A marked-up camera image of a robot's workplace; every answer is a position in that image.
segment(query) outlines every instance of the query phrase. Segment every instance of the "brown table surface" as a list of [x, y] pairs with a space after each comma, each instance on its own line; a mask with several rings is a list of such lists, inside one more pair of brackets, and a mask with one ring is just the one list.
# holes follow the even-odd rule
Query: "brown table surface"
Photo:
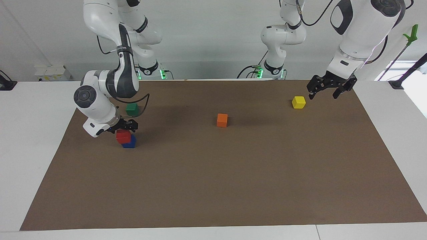
[[306, 84], [142, 82], [135, 149], [76, 111], [21, 230], [427, 222], [356, 94]]

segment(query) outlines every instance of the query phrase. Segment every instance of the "white wall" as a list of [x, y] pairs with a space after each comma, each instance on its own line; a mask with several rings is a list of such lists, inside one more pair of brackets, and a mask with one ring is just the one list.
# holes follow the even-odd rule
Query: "white wall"
[[[117, 57], [102, 55], [95, 35], [84, 24], [82, 2], [0, 0], [0, 68], [18, 81], [35, 80], [33, 66], [45, 64], [43, 55], [52, 64], [65, 64], [76, 80], [88, 70], [114, 68]], [[306, 21], [313, 22], [327, 3], [327, 0], [307, 1]], [[162, 43], [153, 46], [156, 55], [174, 72], [175, 78], [180, 79], [235, 78], [243, 67], [258, 63], [265, 53], [266, 47], [260, 40], [262, 28], [283, 23], [275, 0], [146, 0], [143, 4], [150, 22], [155, 22], [164, 32]], [[24, 33], [10, 23], [3, 6]], [[360, 79], [378, 75], [405, 45], [402, 33], [409, 33], [415, 23], [421, 24], [420, 40], [401, 60], [418, 59], [426, 52], [427, 26], [422, 25], [425, 9], [427, 1], [416, 0], [390, 35], [384, 57], [362, 69], [358, 74]], [[324, 74], [341, 40], [329, 24], [331, 11], [328, 10], [319, 24], [307, 28], [308, 36], [303, 44], [287, 48], [285, 68], [289, 79], [310, 79], [314, 74]], [[361, 32], [361, 37], [368, 36]], [[102, 44], [105, 49], [115, 48], [106, 41]]]

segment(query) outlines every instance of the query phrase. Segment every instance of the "cube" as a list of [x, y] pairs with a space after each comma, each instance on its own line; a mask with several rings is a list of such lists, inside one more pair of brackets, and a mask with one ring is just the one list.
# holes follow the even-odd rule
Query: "cube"
[[131, 142], [122, 144], [123, 148], [135, 148], [136, 146], [136, 137], [132, 134], [131, 135]]
[[228, 114], [218, 114], [218, 118], [216, 120], [216, 126], [220, 128], [226, 128], [228, 122]]
[[303, 109], [305, 107], [305, 104], [305, 98], [301, 96], [294, 97], [294, 99], [292, 100], [292, 106], [295, 109]]
[[126, 106], [126, 113], [131, 117], [138, 116], [138, 114], [139, 114], [138, 104], [137, 103], [128, 104]]
[[129, 130], [119, 129], [116, 131], [116, 140], [120, 144], [130, 143], [132, 140], [132, 134]]

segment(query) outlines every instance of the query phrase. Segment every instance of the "white table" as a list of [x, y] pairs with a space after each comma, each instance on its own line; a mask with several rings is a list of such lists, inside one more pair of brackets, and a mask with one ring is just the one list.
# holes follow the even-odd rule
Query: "white table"
[[[0, 240], [425, 240], [427, 223], [18, 232], [74, 113], [79, 82], [20, 82], [0, 92]], [[427, 209], [427, 119], [404, 91], [363, 82], [355, 91], [415, 196]]]

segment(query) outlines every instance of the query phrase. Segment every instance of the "red cube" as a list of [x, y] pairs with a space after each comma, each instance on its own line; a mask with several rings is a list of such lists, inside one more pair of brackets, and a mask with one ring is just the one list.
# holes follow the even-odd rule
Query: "red cube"
[[132, 141], [132, 134], [129, 130], [119, 129], [116, 131], [116, 140], [120, 144], [130, 143]]

